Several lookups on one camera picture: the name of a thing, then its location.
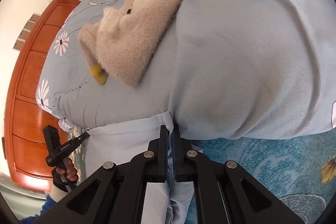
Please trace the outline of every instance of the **beige fuzzy sweater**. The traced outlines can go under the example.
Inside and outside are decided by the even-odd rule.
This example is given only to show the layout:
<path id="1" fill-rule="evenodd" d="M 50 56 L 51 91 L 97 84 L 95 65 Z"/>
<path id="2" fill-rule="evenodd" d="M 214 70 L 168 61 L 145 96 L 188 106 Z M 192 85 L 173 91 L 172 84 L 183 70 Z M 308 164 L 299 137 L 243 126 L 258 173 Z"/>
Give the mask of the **beige fuzzy sweater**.
<path id="1" fill-rule="evenodd" d="M 144 74 L 171 17 L 182 0 L 126 0 L 117 10 L 78 34 L 91 75 L 101 84 L 107 75 L 136 85 Z"/>

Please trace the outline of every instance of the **bed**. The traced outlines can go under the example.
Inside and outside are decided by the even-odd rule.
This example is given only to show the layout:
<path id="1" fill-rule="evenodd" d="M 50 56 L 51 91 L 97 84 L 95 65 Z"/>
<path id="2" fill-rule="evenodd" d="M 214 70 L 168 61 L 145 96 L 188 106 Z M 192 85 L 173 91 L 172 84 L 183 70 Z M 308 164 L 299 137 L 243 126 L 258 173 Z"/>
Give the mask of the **bed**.
<path id="1" fill-rule="evenodd" d="M 36 93 L 39 106 L 63 129 L 104 128 L 169 111 L 182 137 L 197 139 L 211 160 L 236 160 L 313 223 L 336 189 L 336 94 L 320 89 L 314 96 L 318 87 L 307 85 L 320 70 L 319 85 L 336 86 L 334 78 L 323 77 L 336 60 L 322 56 L 336 53 L 334 0 L 320 0 L 325 6 L 313 9 L 313 0 L 184 0 L 140 84 L 126 86 L 109 76 L 100 85 L 85 65 L 77 34 L 98 22 L 104 7 L 124 1 L 82 0 L 69 14 L 41 72 L 37 90 L 48 92 Z M 316 30 L 326 29 L 320 39 Z M 307 41 L 320 50 L 307 55 Z M 312 55 L 321 61 L 316 67 Z M 192 203 L 186 223 L 195 223 L 194 210 Z"/>
<path id="2" fill-rule="evenodd" d="M 78 0 L 53 0 L 44 10 L 17 59 L 10 81 L 5 118 L 5 150 L 13 182 L 32 189 L 49 191 L 51 170 L 42 129 L 50 124 L 60 133 L 58 119 L 38 107 L 35 93 L 50 45 Z"/>

